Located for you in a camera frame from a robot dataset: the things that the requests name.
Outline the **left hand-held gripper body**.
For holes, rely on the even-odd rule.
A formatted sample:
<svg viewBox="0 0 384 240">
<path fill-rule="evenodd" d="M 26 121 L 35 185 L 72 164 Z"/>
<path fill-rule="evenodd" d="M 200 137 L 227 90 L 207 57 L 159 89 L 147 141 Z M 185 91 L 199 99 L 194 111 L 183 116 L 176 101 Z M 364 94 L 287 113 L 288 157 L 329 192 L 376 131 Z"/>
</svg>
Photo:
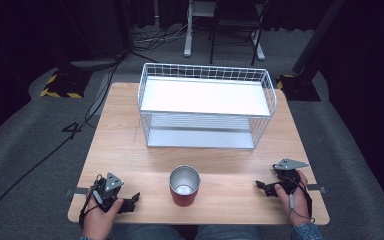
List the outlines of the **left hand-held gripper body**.
<svg viewBox="0 0 384 240">
<path fill-rule="evenodd" d="M 117 195 L 124 185 L 124 181 L 114 175 L 107 173 L 107 177 L 100 177 L 94 183 L 92 194 L 97 201 L 99 208 L 108 212 L 113 203 L 118 199 Z"/>
</svg>

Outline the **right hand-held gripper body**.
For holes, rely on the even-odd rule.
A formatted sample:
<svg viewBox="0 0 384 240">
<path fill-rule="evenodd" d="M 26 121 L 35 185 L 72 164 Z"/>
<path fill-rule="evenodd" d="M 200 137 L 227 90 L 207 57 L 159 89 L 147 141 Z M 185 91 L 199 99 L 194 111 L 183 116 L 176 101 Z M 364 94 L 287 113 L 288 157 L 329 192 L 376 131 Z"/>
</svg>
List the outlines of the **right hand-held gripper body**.
<svg viewBox="0 0 384 240">
<path fill-rule="evenodd" d="M 289 158 L 283 158 L 279 163 L 273 165 L 280 185 L 287 194 L 293 193 L 301 182 L 297 170 L 299 168 L 308 167 L 309 164 Z"/>
</svg>

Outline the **red metal cup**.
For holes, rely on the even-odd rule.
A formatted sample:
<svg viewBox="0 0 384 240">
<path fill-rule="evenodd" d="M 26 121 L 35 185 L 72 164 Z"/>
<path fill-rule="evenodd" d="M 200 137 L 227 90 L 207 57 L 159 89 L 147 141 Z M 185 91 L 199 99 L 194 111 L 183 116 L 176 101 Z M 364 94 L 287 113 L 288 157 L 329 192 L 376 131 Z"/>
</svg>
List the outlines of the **red metal cup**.
<svg viewBox="0 0 384 240">
<path fill-rule="evenodd" d="M 174 203 L 181 207 L 190 206 L 199 191 L 201 178 L 192 166 L 176 167 L 170 174 L 169 186 Z"/>
</svg>

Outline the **white wire shelf rack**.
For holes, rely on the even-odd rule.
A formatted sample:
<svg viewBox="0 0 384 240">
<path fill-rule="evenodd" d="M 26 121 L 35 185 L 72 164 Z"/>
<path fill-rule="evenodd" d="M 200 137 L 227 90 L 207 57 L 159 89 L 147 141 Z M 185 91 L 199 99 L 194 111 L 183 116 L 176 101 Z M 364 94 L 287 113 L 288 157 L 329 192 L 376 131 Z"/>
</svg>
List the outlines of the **white wire shelf rack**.
<svg viewBox="0 0 384 240">
<path fill-rule="evenodd" d="M 146 63 L 138 109 L 146 145 L 254 149 L 277 108 L 265 69 Z"/>
</svg>

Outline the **person's left hand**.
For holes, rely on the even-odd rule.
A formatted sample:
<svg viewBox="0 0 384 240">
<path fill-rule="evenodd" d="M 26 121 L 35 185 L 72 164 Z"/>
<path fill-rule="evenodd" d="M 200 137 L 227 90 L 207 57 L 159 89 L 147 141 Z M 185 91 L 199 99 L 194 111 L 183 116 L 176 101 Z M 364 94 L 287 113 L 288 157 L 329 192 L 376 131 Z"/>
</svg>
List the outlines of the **person's left hand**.
<svg viewBox="0 0 384 240">
<path fill-rule="evenodd" d="M 106 240 L 122 204 L 123 199 L 117 199 L 112 207 L 104 212 L 99 208 L 96 200 L 91 198 L 84 217 L 82 236 L 91 240 Z"/>
</svg>

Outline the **person's right hand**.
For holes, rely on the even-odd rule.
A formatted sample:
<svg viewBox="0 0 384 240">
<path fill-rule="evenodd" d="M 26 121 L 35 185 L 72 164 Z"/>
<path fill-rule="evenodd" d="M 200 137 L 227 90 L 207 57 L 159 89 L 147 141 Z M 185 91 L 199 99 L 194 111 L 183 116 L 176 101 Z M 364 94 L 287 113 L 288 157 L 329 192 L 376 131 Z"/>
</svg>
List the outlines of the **person's right hand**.
<svg viewBox="0 0 384 240">
<path fill-rule="evenodd" d="M 300 186 L 296 188 L 292 196 L 289 196 L 281 185 L 275 185 L 275 191 L 287 216 L 288 223 L 293 227 L 311 222 L 305 195 L 308 180 L 300 170 L 297 173 L 301 178 Z"/>
</svg>

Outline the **black stand base hazard tape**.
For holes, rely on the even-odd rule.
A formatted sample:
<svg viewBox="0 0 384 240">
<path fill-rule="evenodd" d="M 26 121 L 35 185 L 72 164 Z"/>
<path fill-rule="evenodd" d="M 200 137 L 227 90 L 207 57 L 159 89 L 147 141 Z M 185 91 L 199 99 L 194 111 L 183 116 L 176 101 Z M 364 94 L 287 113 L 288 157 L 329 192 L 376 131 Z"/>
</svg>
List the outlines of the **black stand base hazard tape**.
<svg viewBox="0 0 384 240">
<path fill-rule="evenodd" d="M 81 99 L 84 97 L 91 76 L 90 71 L 76 70 L 67 73 L 55 70 L 41 91 L 40 96 Z"/>
<path fill-rule="evenodd" d="M 298 75 L 279 75 L 276 77 L 276 86 L 288 101 L 321 101 L 313 83 L 302 80 Z"/>
</svg>

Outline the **black slanted stand pole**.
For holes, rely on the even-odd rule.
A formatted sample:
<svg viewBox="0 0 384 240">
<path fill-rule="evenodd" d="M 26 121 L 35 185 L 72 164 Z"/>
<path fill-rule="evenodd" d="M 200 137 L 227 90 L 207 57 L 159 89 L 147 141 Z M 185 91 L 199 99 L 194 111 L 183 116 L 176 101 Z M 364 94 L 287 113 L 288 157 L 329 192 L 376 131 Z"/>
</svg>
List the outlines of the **black slanted stand pole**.
<svg viewBox="0 0 384 240">
<path fill-rule="evenodd" d="M 317 51 L 322 44 L 322 40 L 327 34 L 329 28 L 332 26 L 344 2 L 345 0 L 334 0 L 327 9 L 315 32 L 293 66 L 292 71 L 294 73 L 301 75 L 310 67 L 310 64 L 315 61 L 315 58 L 318 56 Z"/>
</svg>

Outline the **black folding chair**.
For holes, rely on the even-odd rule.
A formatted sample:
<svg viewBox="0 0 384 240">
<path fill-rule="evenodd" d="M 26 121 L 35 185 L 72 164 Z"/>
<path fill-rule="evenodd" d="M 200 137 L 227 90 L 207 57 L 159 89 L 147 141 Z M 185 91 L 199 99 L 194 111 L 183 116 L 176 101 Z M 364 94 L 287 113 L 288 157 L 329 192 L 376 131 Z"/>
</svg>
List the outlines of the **black folding chair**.
<svg viewBox="0 0 384 240">
<path fill-rule="evenodd" d="M 251 65 L 258 58 L 263 18 L 272 0 L 216 0 L 210 28 L 210 63 L 213 63 L 216 35 L 224 31 L 248 31 L 246 41 L 252 44 Z"/>
</svg>

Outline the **grey table edge bracket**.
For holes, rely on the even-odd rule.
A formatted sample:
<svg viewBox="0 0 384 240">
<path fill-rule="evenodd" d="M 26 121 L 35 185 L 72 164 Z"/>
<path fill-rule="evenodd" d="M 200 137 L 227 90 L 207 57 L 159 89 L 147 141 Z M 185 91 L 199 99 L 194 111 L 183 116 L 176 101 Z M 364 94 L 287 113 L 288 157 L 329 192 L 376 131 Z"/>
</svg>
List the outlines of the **grey table edge bracket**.
<svg viewBox="0 0 384 240">
<path fill-rule="evenodd" d="M 74 195 L 87 195 L 88 191 L 88 188 L 66 189 L 64 196 L 73 197 Z"/>
<path fill-rule="evenodd" d="M 319 191 L 319 192 L 322 193 L 322 194 L 327 193 L 326 188 L 323 187 L 323 186 L 319 186 L 318 184 L 308 184 L 308 185 L 307 185 L 307 189 L 308 189 L 309 191 Z"/>
</svg>

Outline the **white desk frame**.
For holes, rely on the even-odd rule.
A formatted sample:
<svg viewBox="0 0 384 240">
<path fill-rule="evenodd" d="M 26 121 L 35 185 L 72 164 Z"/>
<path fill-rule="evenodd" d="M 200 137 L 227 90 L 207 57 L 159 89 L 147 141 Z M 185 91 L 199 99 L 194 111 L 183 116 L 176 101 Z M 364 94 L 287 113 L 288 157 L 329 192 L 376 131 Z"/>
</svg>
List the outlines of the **white desk frame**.
<svg viewBox="0 0 384 240">
<path fill-rule="evenodd" d="M 213 0 L 188 0 L 187 8 L 187 31 L 184 45 L 184 57 L 191 57 L 192 54 L 192 39 L 193 39 L 193 20 L 198 17 L 213 17 L 215 2 Z M 260 43 L 257 43 L 257 35 L 260 31 L 255 30 L 251 33 L 253 45 L 257 47 L 257 58 L 259 61 L 265 60 L 265 55 Z"/>
</svg>

